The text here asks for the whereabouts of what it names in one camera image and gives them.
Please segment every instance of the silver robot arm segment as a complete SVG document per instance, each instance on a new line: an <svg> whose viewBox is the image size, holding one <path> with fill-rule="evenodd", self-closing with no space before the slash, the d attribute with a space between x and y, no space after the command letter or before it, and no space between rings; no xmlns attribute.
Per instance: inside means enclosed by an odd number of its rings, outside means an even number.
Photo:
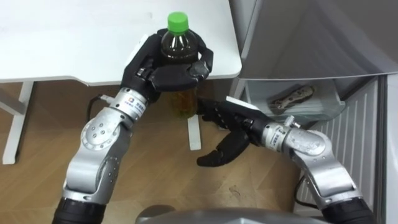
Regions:
<svg viewBox="0 0 398 224"><path fill-rule="evenodd" d="M328 222L376 223L350 174L333 155L330 139L298 127L292 116L284 124L269 123L262 145L289 156L304 171L306 184Z"/></svg>
<svg viewBox="0 0 398 224"><path fill-rule="evenodd" d="M293 117L285 124L268 124L262 134L263 146L286 154L304 171L319 209L362 197L347 170L334 157L329 138L318 131L296 128L294 124Z"/></svg>
<svg viewBox="0 0 398 224"><path fill-rule="evenodd" d="M122 88L110 107L103 108L86 124L79 150L68 166L65 198L103 205L109 202L133 125L145 108L144 97Z"/></svg>

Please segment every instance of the table leg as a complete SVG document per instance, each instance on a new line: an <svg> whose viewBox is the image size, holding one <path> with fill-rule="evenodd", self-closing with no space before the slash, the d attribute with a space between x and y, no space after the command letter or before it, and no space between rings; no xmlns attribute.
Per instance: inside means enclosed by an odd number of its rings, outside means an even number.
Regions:
<svg viewBox="0 0 398 224"><path fill-rule="evenodd" d="M200 128L198 115L188 118L189 148L191 150L201 149Z"/></svg>
<svg viewBox="0 0 398 224"><path fill-rule="evenodd" d="M16 154L21 138L22 128L26 116L27 107L29 105L30 95L32 94L33 82L24 82L22 84L21 92L19 93L19 100L10 97L7 93L0 90L0 108L14 115L6 148L2 156L2 163L15 164Z"/></svg>

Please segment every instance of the plastic bottle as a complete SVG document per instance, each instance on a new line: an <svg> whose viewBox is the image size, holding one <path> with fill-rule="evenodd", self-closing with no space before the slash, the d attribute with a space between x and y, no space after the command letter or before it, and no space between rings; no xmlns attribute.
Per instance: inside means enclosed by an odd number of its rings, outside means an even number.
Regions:
<svg viewBox="0 0 398 224"><path fill-rule="evenodd" d="M168 32L162 38L164 63L193 63L198 60L198 41L189 31L188 16L173 12L168 17ZM197 112L197 89L174 92L169 95L174 114L190 118Z"/></svg>

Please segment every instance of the black cable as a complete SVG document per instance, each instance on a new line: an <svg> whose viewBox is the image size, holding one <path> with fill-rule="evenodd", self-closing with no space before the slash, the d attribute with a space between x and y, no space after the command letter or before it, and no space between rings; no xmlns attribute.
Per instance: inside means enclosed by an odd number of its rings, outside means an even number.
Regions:
<svg viewBox="0 0 398 224"><path fill-rule="evenodd" d="M90 102L88 102L88 106L87 106L87 112L86 112L86 122L90 121L90 117L91 117L91 108L93 107L93 104L101 99L102 94L99 94L98 96L92 98L90 100Z"/></svg>
<svg viewBox="0 0 398 224"><path fill-rule="evenodd" d="M306 206L306 207L310 207L310 208L314 208L314 209L318 209L318 206L311 204L311 203L307 203L307 202L302 202L297 198L297 193L299 192L299 188L301 186L301 184L304 181L304 176L301 176L300 180L298 181L296 188L294 188L294 201L302 206Z"/></svg>

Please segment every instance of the robotic arm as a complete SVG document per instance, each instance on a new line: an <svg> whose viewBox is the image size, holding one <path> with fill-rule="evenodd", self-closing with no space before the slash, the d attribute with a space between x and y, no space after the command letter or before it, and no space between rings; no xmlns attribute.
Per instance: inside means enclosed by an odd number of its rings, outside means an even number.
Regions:
<svg viewBox="0 0 398 224"><path fill-rule="evenodd" d="M330 223L376 223L347 170L336 160L329 138L318 131L300 129L289 116L277 123L258 108L227 97L226 101L200 100L199 113L231 132L216 150L197 160L199 166L217 167L233 161L251 143L280 152L303 171L318 208Z"/></svg>
<svg viewBox="0 0 398 224"><path fill-rule="evenodd" d="M89 121L69 163L53 224L95 224L103 220L135 122L162 91L196 87L210 74L213 52L199 35L201 59L193 64L162 65L160 43L166 30L146 38L124 70L121 89L109 107Z"/></svg>
<svg viewBox="0 0 398 224"><path fill-rule="evenodd" d="M121 89L110 106L89 121L80 147L69 163L63 195L53 224L99 224L103 220L134 124L163 91L187 90L207 78L213 52L200 36L201 59L193 64L163 65L160 41L166 30L144 40L124 71ZM375 223L346 169L334 158L330 140L322 133L299 129L293 117L279 124L258 108L233 98L198 100L198 114L231 132L216 150L197 160L199 166L218 167L237 158L251 143L289 156L305 172L307 184L332 223Z"/></svg>

